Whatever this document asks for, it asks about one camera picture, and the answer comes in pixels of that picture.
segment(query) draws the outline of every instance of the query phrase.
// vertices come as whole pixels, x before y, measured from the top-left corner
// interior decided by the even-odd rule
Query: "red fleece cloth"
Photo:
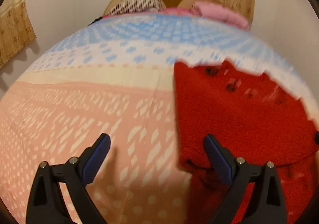
[[[234,157],[252,164],[275,163],[294,223],[317,187],[316,128],[300,100],[263,73],[253,76],[221,65],[174,66],[180,164],[193,176],[187,224],[206,224],[227,192],[203,149],[213,134]],[[233,223],[242,220],[254,184],[249,184]]]

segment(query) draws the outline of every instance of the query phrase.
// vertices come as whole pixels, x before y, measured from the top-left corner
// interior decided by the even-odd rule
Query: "bed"
[[[189,8],[194,0],[163,1]],[[104,132],[111,150],[87,191],[107,222],[183,223],[190,174],[178,166],[173,65],[178,59],[196,65],[226,57],[251,72],[266,70],[302,97],[317,124],[319,110],[307,84],[249,32],[191,16],[102,19],[46,51],[0,102],[0,197],[13,217],[25,223],[40,162],[65,163]]]

